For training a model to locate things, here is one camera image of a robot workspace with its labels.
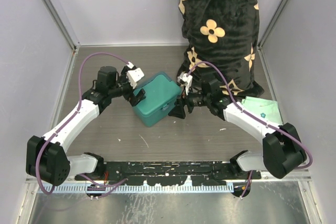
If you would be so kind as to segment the teal medicine kit box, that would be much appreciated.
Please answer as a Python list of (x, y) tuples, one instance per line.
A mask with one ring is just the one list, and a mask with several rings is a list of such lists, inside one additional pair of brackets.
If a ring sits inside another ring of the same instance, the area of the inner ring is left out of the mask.
[(152, 127), (168, 116), (182, 92), (180, 86), (163, 71), (139, 85), (134, 94), (137, 95), (142, 89), (145, 91), (145, 99), (134, 106), (133, 111), (147, 127)]

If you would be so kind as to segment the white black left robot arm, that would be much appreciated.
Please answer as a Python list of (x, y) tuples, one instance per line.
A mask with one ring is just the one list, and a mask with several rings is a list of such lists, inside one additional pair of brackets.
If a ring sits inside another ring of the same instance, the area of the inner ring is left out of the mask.
[(96, 119), (112, 102), (124, 97), (132, 106), (145, 98), (141, 89), (134, 94), (138, 82), (144, 78), (143, 71), (126, 65), (122, 72), (105, 66), (98, 71), (92, 87), (81, 94), (75, 108), (52, 130), (43, 136), (32, 136), (27, 142), (26, 173), (50, 183), (61, 185), (69, 176), (87, 174), (93, 180), (105, 174), (103, 157), (84, 153), (67, 156), (67, 151), (82, 130)]

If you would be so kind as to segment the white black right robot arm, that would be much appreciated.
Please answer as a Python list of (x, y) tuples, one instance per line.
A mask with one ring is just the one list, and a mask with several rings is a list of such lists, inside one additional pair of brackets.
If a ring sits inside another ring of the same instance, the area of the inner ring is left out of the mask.
[(192, 78), (180, 77), (183, 87), (176, 98), (175, 107), (169, 116), (184, 119), (195, 107), (207, 107), (212, 115), (232, 123), (251, 135), (261, 144), (261, 151), (241, 151), (229, 160), (233, 177), (241, 179), (250, 171), (267, 171), (282, 179), (291, 171), (300, 168), (308, 159), (296, 128), (286, 123), (279, 125), (262, 120), (233, 97), (221, 92), (218, 81), (204, 82), (201, 89), (192, 90)]

